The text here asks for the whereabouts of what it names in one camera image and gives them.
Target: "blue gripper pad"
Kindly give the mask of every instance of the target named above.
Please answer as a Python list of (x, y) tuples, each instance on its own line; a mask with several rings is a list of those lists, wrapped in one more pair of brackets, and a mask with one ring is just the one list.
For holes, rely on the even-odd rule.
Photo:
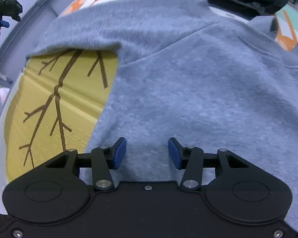
[(10, 23), (8, 23), (7, 21), (0, 21), (0, 27), (4, 27), (4, 28), (9, 28), (10, 27)]
[(115, 150), (115, 155), (114, 155), (114, 160), (113, 160), (113, 165), (114, 165), (114, 170), (117, 170), (121, 162), (123, 161), (123, 158), (126, 154), (126, 146), (127, 146), (127, 140), (124, 138), (122, 142), (119, 144), (117, 149)]
[(177, 168), (178, 170), (181, 170), (182, 169), (182, 160), (180, 157), (180, 151), (176, 147), (176, 145), (172, 142), (171, 139), (168, 140), (168, 151), (169, 151), (169, 155), (172, 159), (172, 162), (173, 162), (175, 168)]

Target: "brown branch print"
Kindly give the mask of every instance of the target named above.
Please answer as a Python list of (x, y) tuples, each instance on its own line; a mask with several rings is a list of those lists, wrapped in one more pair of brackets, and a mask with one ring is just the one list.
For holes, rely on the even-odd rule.
[[(42, 62), (42, 64), (44, 65), (42, 67), (42, 69), (40, 70), (40, 72), (38, 73), (38, 75), (41, 74), (41, 72), (50, 64), (53, 62), (53, 65), (51, 67), (51, 69), (53, 68), (53, 66), (56, 64), (57, 60), (62, 56), (62, 55), (65, 55), (66, 53), (68, 53), (69, 51), (66, 51), (58, 56), (56, 56), (53, 60), (51, 60), (50, 62), (48, 63), (45, 63), (45, 62)], [(55, 98), (55, 106), (56, 106), (56, 113), (57, 113), (57, 117), (56, 117), (56, 120), (54, 122), (54, 125), (51, 129), (51, 133), (50, 133), (50, 136), (53, 135), (53, 132), (54, 132), (54, 129), (58, 123), (59, 125), (59, 129), (60, 129), (60, 135), (61, 135), (61, 142), (62, 142), (62, 147), (63, 147), (63, 150), (66, 150), (65, 148), (65, 135), (64, 135), (64, 129), (66, 129), (67, 131), (69, 132), (72, 132), (72, 130), (66, 126), (63, 121), (62, 121), (62, 115), (61, 115), (61, 108), (60, 108), (60, 100), (61, 100), (61, 97), (60, 97), (60, 94), (59, 94), (59, 88), (63, 87), (63, 81), (64, 79), (66, 78), (67, 74), (69, 73), (70, 69), (72, 68), (72, 66), (74, 65), (74, 63), (77, 61), (77, 59), (80, 57), (80, 55), (82, 54), (82, 50), (76, 50), (76, 52), (74, 53), (74, 55), (72, 56), (72, 58), (70, 59), (70, 61), (68, 62), (68, 64), (65, 66), (61, 76), (59, 77), (59, 80), (58, 80), (58, 85), (56, 85), (54, 87), (54, 92), (53, 94), (51, 94), (49, 97), (48, 97), (48, 100), (46, 101), (45, 105), (41, 105), (39, 106), (38, 108), (36, 108), (35, 110), (33, 110), (31, 113), (28, 113), (28, 112), (24, 112), (24, 114), (26, 115), (26, 118), (23, 120), (23, 122), (25, 123), (29, 118), (31, 118), (32, 116), (34, 116), (35, 114), (41, 112), (40, 114), (40, 117), (37, 121), (37, 124), (35, 126), (35, 129), (34, 129), (34, 132), (32, 134), (32, 137), (31, 137), (31, 140), (30, 140), (30, 143), (29, 144), (26, 144), (26, 145), (23, 145), (23, 146), (20, 146), (19, 147), (19, 150), (20, 149), (24, 149), (24, 148), (28, 148), (28, 151), (27, 151), (27, 154), (25, 156), (25, 160), (24, 160), (24, 163), (23, 163), (23, 166), (25, 166), (26, 162), (27, 162), (27, 159), (30, 155), (30, 158), (31, 158), (31, 162), (32, 162), (32, 167), (34, 168), (34, 162), (33, 162), (33, 156), (32, 156), (32, 144), (34, 142), (34, 139), (35, 139), (35, 136), (37, 134), (37, 131), (40, 127), (40, 124), (43, 120), (43, 117), (46, 113), (46, 111), (48, 110), (48, 107), (50, 106), (53, 98)]]
[(73, 49), (64, 51), (64, 52), (60, 53), (59, 55), (57, 55), (56, 57), (54, 57), (54, 58), (53, 58), (52, 60), (50, 60), (49, 62), (42, 62), (43, 67), (40, 69), (40, 71), (39, 71), (39, 75), (41, 75), (42, 71), (43, 71), (47, 66), (49, 66), (51, 63), (53, 63), (52, 66), (51, 66), (51, 68), (50, 68), (50, 70), (49, 70), (49, 71), (51, 71), (51, 70), (53, 69), (54, 65), (57, 63), (57, 61), (59, 60), (59, 58), (60, 58), (61, 56), (66, 55), (66, 54), (68, 54), (69, 52), (72, 52), (72, 51), (73, 51)]
[(87, 76), (90, 77), (91, 73), (93, 72), (93, 70), (95, 69), (96, 65), (99, 62), (100, 65), (100, 72), (102, 74), (102, 80), (103, 80), (103, 85), (104, 85), (104, 89), (108, 87), (108, 83), (107, 83), (107, 77), (106, 77), (106, 71), (105, 71), (105, 65), (104, 65), (104, 61), (103, 61), (103, 57), (102, 57), (102, 53), (100, 51), (96, 51), (97, 53), (97, 59), (94, 62), (93, 66), (91, 67), (91, 69), (89, 70)]

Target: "sweatshirt sleeve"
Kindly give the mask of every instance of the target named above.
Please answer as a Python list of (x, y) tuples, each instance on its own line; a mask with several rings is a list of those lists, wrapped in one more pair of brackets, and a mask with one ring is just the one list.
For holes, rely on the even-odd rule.
[(120, 64), (156, 53), (218, 22), (207, 0), (117, 0), (55, 19), (28, 56), (110, 50)]

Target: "circular cap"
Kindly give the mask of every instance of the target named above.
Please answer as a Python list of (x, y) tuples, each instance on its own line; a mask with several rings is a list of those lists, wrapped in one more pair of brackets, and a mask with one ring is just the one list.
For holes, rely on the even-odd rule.
[(30, 184), (24, 193), (33, 201), (47, 202), (56, 199), (62, 193), (62, 186), (53, 181), (38, 181)]
[(264, 171), (246, 169), (226, 170), (212, 180), (205, 191), (209, 204), (221, 216), (242, 224), (262, 225), (283, 218), (292, 201), (289, 187)]
[(270, 190), (266, 185), (257, 181), (243, 181), (233, 186), (233, 193), (241, 200), (257, 202), (267, 198)]
[(183, 185), (186, 188), (195, 188), (199, 185), (199, 183), (195, 180), (186, 180), (183, 182)]
[(2, 194), (9, 215), (42, 224), (67, 219), (79, 212), (89, 198), (88, 187), (81, 179), (57, 168), (34, 169), (8, 184)]
[(96, 186), (99, 188), (108, 188), (111, 185), (111, 181), (108, 180), (99, 180), (96, 182)]

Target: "gray fabric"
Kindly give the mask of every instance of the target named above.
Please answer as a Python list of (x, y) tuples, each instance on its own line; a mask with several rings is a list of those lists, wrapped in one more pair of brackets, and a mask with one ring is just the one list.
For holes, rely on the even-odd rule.
[(179, 180), (170, 137), (208, 153), (227, 148), (289, 185), (286, 221), (298, 230), (298, 55), (261, 32), (271, 21), (221, 17), (207, 0), (119, 0), (56, 19), (32, 55), (66, 48), (118, 54), (111, 94), (86, 148), (126, 137), (116, 182)]

